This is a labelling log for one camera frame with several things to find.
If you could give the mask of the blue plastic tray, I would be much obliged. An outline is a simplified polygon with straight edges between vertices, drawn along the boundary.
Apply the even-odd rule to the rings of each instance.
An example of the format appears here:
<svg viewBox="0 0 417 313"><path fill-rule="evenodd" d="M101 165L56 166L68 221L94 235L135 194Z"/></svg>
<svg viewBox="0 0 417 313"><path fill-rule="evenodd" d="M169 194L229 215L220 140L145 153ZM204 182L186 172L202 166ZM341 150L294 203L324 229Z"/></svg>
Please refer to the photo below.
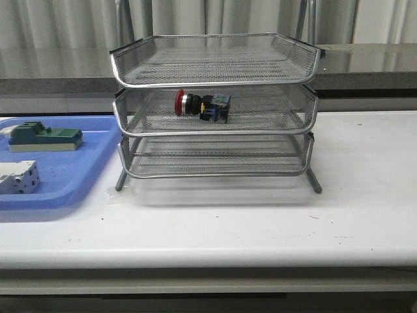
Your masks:
<svg viewBox="0 0 417 313"><path fill-rule="evenodd" d="M114 153L121 132L112 115L15 117L1 121L1 129L26 121L46 127L77 128L83 143L75 151L12 153L1 136L1 162L35 160L40 184L30 194L4 194L1 210L56 209L82 200Z"/></svg>

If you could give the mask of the green and beige switch block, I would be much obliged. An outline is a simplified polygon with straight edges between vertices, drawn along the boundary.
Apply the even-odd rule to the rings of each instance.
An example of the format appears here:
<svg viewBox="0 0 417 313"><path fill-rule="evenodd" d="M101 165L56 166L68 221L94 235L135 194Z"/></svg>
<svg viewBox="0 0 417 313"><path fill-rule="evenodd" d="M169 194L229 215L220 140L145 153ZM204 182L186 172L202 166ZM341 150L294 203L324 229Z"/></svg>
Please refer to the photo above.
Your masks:
<svg viewBox="0 0 417 313"><path fill-rule="evenodd" d="M82 143L80 129L51 128L40 121L28 121L13 128L8 146L11 152L75 151Z"/></svg>

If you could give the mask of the red emergency stop button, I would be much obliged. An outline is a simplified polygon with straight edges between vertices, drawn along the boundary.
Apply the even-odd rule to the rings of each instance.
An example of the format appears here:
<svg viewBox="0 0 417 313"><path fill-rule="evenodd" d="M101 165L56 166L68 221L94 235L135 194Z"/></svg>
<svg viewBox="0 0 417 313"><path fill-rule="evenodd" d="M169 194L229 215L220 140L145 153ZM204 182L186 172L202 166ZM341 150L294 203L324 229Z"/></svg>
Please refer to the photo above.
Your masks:
<svg viewBox="0 0 417 313"><path fill-rule="evenodd" d="M228 120L231 96L223 94L199 96L177 91L174 103L175 114L198 115L201 120L226 123Z"/></svg>

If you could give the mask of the grey stone counter ledge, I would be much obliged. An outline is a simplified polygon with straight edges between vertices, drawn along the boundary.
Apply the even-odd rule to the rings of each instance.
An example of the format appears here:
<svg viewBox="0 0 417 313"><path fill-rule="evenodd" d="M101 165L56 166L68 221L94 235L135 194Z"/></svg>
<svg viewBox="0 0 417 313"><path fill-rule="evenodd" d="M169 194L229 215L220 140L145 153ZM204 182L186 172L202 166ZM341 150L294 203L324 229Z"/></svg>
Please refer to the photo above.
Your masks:
<svg viewBox="0 0 417 313"><path fill-rule="evenodd" d="M415 44L328 44L311 87L322 112L415 110ZM107 48L1 50L1 115L111 113Z"/></svg>

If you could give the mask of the mesh tray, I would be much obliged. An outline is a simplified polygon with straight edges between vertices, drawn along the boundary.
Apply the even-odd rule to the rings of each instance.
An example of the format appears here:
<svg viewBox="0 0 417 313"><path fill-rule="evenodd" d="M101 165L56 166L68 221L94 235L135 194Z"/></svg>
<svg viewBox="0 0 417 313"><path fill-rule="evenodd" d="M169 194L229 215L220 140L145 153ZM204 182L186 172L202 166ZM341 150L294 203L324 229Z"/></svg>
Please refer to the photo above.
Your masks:
<svg viewBox="0 0 417 313"><path fill-rule="evenodd" d="M122 133L132 137L196 134L305 134L316 120L319 100L305 85L239 85L187 87L199 96L231 97L228 120L204 121L177 116L177 89L125 89L113 101Z"/></svg>
<svg viewBox="0 0 417 313"><path fill-rule="evenodd" d="M160 35L111 51L126 88L307 83L321 50L276 33Z"/></svg>
<svg viewBox="0 0 417 313"><path fill-rule="evenodd" d="M298 176L310 164L313 134L124 137L122 166L138 179Z"/></svg>

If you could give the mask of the grey metal rack frame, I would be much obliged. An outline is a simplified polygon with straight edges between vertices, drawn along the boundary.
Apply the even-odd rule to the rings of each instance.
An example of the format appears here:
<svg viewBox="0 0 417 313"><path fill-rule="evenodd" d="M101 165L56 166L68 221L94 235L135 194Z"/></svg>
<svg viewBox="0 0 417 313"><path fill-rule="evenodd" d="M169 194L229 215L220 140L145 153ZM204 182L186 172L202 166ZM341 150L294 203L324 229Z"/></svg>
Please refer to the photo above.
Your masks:
<svg viewBox="0 0 417 313"><path fill-rule="evenodd" d="M128 42L131 43L135 39L132 15L129 1L116 1L116 25L117 25L117 44L121 46L125 43L124 35L127 36ZM317 23L317 2L301 1L298 12L298 21L296 27L296 38L301 39L304 29L304 19L308 10L308 42L314 44L316 41L316 23ZM306 175L314 192L320 194L322 187L319 184L313 170L308 168Z"/></svg>

